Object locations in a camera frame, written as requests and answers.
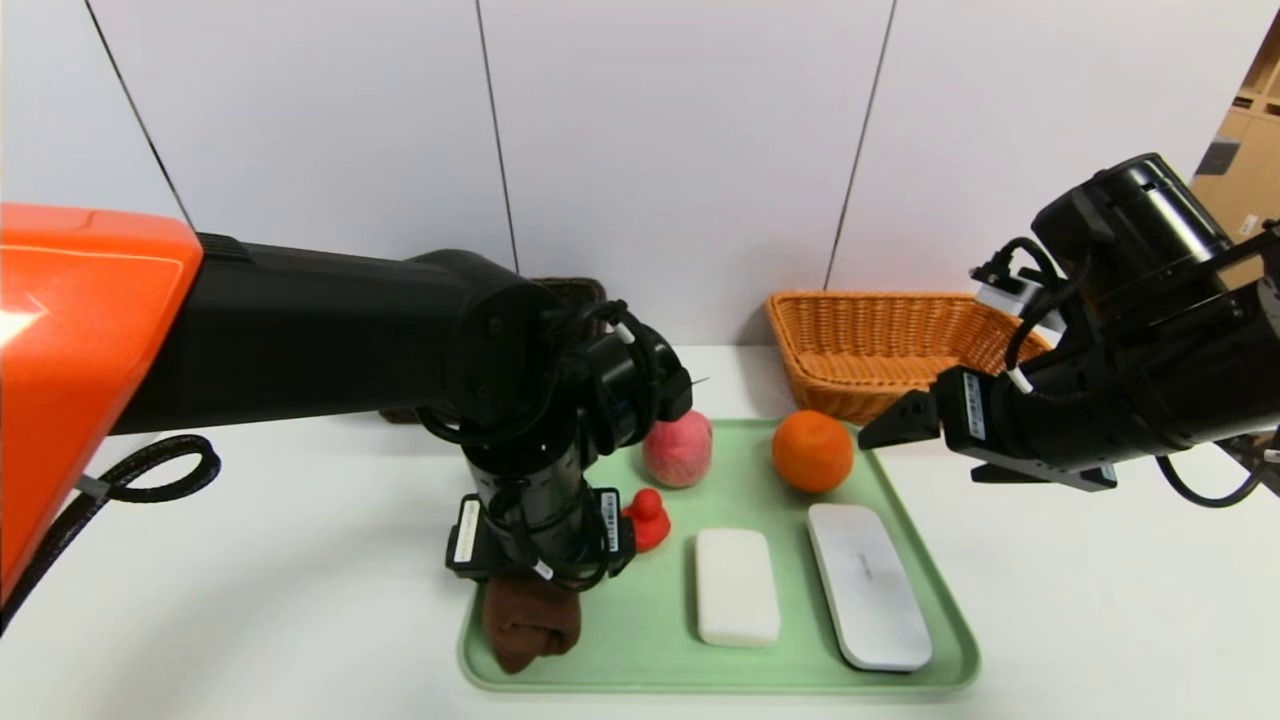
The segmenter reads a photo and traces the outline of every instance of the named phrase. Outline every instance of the white label sticker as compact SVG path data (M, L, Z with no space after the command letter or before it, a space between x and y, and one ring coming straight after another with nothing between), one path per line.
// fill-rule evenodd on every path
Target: white label sticker
M609 537L609 552L618 551L618 496L612 492L600 493L600 515L604 516L604 532Z
M969 415L969 434L987 439L987 420L982 416L982 384L978 375L964 374L964 406Z
M476 548L476 529L480 524L480 501L468 500L462 503L462 518L458 520L458 543L453 546L454 562L471 562Z

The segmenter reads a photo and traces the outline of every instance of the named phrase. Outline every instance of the wicker basket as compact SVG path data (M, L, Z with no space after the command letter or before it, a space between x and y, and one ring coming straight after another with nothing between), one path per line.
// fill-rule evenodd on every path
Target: wicker basket
M1018 328L968 295L782 292L768 313L796 402L859 425L954 365L1001 372ZM1020 360L1048 348L1033 333Z

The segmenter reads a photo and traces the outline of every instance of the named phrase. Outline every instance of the white wall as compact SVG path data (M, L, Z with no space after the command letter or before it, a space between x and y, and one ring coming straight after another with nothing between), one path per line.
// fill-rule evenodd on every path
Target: white wall
M972 290L1096 170L1189 178L1275 0L899 0L831 290Z
M197 229L513 265L474 0L93 0Z
M481 0L516 246L680 342L822 286L891 0ZM1276 0L897 0L832 288L964 290L1093 170L1189 170ZM474 0L96 0L202 229L511 264ZM6 0L6 200L177 215L78 0Z
M826 278L890 4L483 0L521 270L767 342Z
M179 217L81 0L5 0L0 196Z

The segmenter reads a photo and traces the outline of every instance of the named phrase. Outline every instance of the orange robot arm cover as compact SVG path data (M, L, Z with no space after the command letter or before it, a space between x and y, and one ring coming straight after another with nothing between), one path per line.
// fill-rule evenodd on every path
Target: orange robot arm cover
M146 375L201 259L179 220L0 205L0 602Z

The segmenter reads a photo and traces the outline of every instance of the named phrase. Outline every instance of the white soap bar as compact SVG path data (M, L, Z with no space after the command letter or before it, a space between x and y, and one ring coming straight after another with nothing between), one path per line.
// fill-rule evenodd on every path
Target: white soap bar
M929 630L879 516L860 505L813 505L809 537L845 660L899 673L928 662Z
M778 642L782 614L769 543L755 530L713 528L694 541L698 634L723 647Z

